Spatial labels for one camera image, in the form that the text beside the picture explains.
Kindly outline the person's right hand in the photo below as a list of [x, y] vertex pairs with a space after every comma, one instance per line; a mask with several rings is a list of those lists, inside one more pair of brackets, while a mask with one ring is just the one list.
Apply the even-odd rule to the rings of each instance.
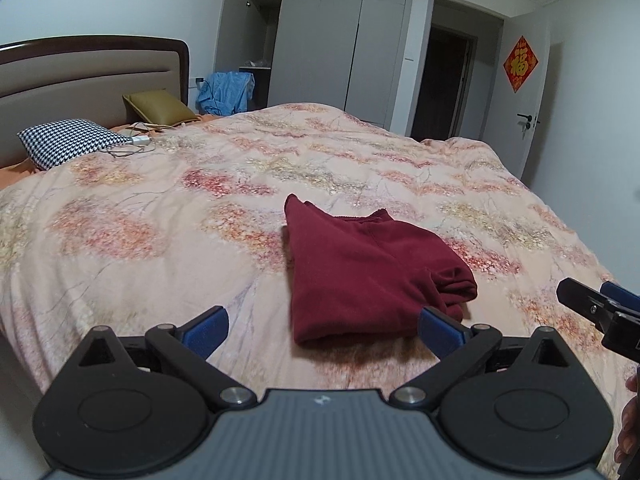
[[617, 445], [614, 453], [616, 464], [623, 463], [631, 454], [638, 443], [639, 427], [639, 384], [638, 375], [630, 376], [626, 379], [626, 388], [634, 394], [623, 408], [620, 420], [622, 429], [617, 436]]

